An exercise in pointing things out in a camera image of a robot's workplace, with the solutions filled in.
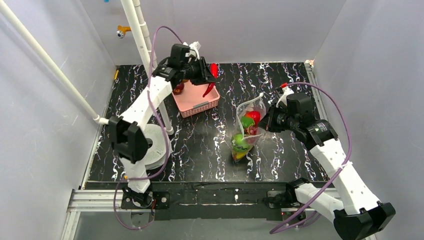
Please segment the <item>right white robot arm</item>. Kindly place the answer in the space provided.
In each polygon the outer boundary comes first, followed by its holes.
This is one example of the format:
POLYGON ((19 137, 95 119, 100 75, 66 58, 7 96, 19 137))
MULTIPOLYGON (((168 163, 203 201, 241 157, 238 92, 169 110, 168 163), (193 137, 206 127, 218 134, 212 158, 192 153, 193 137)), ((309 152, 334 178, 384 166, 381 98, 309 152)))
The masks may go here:
POLYGON ((287 183, 285 197, 291 203, 302 204, 303 208, 311 207, 316 214, 328 219, 341 239, 369 240, 395 216, 393 205, 381 202, 347 159, 331 124, 316 118, 312 99, 305 93, 282 93, 259 126, 272 133, 293 132, 324 168, 338 198, 305 178, 287 183))

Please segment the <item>clear polka dot zip bag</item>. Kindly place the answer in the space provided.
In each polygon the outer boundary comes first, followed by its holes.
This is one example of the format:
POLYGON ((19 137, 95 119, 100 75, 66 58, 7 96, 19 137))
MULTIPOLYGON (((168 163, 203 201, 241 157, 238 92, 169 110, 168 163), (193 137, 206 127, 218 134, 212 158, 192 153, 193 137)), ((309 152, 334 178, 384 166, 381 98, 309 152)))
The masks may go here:
POLYGON ((232 159, 236 163, 249 153, 265 133, 259 127, 259 122, 266 114, 263 97, 261 92, 236 107, 235 129, 230 140, 232 159))

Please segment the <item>dark red toy apple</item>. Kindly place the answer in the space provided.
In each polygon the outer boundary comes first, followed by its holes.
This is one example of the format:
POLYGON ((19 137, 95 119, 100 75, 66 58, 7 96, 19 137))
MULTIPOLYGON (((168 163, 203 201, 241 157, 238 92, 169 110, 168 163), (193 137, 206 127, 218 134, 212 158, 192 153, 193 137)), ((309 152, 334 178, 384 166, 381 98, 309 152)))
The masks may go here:
POLYGON ((183 93, 183 90, 185 88, 185 83, 181 82, 180 84, 178 84, 174 89, 173 89, 173 94, 174 95, 180 95, 183 93))

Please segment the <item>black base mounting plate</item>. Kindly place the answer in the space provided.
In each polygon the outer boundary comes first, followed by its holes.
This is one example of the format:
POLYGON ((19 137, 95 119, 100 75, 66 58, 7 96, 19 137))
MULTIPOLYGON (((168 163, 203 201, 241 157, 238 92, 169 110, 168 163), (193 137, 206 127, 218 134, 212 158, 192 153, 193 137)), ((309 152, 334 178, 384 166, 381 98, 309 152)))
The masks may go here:
POLYGON ((281 221, 299 203, 286 182, 153 181, 145 193, 123 183, 117 198, 123 210, 153 211, 156 221, 182 219, 266 219, 281 221))

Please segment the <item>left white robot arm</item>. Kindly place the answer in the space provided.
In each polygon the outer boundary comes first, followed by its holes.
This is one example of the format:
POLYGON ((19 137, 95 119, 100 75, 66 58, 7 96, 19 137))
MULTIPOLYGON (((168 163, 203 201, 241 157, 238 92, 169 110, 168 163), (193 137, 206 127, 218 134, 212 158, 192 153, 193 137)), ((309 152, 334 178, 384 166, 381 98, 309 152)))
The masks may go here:
POLYGON ((137 207, 147 207, 154 202, 148 193, 151 176, 148 171, 163 169, 172 153, 169 136, 173 129, 164 122, 150 124, 151 117, 164 109, 164 100, 173 94, 178 85, 190 83, 202 99, 211 96, 216 78, 200 56, 201 45, 176 43, 170 56, 163 59, 149 78, 147 87, 119 116, 108 120, 109 139, 114 153, 124 167, 127 186, 123 187, 123 200, 137 207))

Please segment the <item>pink plastic basket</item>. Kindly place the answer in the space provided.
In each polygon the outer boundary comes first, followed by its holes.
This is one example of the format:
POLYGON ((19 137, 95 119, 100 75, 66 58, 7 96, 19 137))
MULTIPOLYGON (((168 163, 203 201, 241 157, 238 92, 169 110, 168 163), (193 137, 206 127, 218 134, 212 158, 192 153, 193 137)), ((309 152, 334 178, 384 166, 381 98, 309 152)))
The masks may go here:
POLYGON ((208 84, 194 85, 190 81, 184 82, 184 88, 178 94, 172 93, 177 108, 183 118, 201 113, 218 106, 220 94, 215 86, 205 96, 209 89, 208 84))

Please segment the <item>white PVC pipe frame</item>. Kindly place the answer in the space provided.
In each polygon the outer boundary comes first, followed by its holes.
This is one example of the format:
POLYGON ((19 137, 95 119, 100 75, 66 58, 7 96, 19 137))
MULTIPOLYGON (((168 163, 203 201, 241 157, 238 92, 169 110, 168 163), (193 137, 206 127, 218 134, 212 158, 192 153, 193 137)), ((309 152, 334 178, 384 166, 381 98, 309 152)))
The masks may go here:
MULTIPOLYGON (((78 0, 3 0, 82 98, 100 113, 115 64, 78 0)), ((89 113, 25 41, 0 17, 0 134, 19 139, 92 138, 89 113)))

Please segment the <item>purple toy grapes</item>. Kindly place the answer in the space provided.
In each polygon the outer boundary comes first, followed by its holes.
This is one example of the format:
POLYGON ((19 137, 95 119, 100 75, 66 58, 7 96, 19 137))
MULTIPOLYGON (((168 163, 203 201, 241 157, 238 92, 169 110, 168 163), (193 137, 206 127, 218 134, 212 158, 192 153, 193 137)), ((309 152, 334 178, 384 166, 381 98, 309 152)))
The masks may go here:
POLYGON ((258 134, 258 127, 251 125, 245 129, 245 135, 247 137, 256 136, 258 134))

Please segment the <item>orange toy faucet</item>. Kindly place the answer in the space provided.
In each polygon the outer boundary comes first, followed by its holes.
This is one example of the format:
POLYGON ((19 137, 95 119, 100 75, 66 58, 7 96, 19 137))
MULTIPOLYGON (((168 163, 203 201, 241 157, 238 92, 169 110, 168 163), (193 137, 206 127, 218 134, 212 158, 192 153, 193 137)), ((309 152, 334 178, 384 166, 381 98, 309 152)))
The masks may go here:
POLYGON ((127 32, 131 32, 130 26, 118 25, 116 29, 116 36, 120 39, 123 39, 127 32))

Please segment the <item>green toy watermelon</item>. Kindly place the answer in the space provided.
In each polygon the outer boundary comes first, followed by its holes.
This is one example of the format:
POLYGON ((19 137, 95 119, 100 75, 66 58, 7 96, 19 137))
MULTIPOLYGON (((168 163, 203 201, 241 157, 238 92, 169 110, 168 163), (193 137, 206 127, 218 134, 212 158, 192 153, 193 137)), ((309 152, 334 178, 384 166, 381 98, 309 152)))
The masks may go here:
POLYGON ((251 146, 244 140, 241 133, 236 133, 231 138, 231 148, 234 152, 243 153, 248 151, 251 146))

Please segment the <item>yellow toy bananas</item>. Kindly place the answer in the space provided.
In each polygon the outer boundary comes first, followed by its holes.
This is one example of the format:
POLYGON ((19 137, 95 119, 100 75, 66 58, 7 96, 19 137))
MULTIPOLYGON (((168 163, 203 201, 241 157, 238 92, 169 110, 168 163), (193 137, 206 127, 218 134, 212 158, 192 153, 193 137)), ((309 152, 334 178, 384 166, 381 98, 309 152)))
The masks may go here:
POLYGON ((247 155, 247 153, 248 153, 248 151, 247 152, 233 152, 232 158, 233 158, 234 161, 237 162, 237 161, 241 160, 242 158, 244 158, 247 155))

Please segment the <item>green toy vegetable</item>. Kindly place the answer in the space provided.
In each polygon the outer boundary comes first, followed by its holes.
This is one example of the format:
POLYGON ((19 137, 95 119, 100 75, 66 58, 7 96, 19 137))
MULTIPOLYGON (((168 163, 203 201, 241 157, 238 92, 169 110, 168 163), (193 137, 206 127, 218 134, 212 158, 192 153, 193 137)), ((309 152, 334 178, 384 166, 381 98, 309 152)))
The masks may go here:
POLYGON ((242 129, 243 130, 246 130, 246 129, 248 129, 251 126, 255 126, 256 125, 254 119, 251 118, 251 117, 248 117, 248 116, 242 116, 240 118, 240 123, 241 123, 241 126, 242 126, 242 129))

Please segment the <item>red toy pepper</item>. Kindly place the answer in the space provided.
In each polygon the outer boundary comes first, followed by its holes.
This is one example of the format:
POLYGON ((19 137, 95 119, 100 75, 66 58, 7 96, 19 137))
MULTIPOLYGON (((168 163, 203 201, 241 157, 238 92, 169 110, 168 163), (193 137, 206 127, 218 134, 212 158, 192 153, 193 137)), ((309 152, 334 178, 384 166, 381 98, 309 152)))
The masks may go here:
POLYGON ((261 113, 259 111, 256 111, 256 110, 247 111, 245 116, 252 118, 255 125, 257 125, 261 120, 261 113))

